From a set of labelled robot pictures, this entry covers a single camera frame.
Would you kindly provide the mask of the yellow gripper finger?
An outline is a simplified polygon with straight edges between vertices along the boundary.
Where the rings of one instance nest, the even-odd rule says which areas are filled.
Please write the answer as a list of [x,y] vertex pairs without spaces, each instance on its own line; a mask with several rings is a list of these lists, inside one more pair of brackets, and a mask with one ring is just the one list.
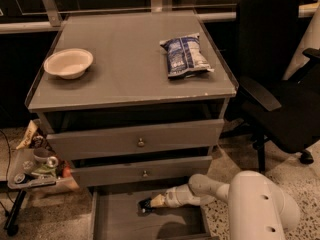
[[158,194],[157,196],[151,199],[150,206],[152,208],[165,207],[165,197],[162,194]]

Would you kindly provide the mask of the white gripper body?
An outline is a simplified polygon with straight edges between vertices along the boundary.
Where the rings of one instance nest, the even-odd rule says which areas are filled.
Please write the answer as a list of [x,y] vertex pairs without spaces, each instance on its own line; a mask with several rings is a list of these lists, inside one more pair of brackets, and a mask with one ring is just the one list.
[[177,208],[181,206],[181,203],[177,198],[177,192],[175,187],[170,188],[165,192],[164,203],[167,207],[170,208]]

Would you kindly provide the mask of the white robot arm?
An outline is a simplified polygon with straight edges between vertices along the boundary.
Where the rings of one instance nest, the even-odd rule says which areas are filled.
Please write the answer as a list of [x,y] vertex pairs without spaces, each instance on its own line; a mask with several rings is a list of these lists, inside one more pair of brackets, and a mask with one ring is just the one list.
[[[282,0],[246,0],[237,5],[235,106],[256,131],[257,143],[272,141],[286,153],[301,154],[319,140],[319,92],[304,80],[308,67],[284,80],[294,46],[298,6]],[[153,208],[199,206],[217,198],[228,204],[231,240],[284,240],[297,226],[300,211],[291,196],[264,175],[238,173],[229,184],[194,174],[189,181],[150,200]]]

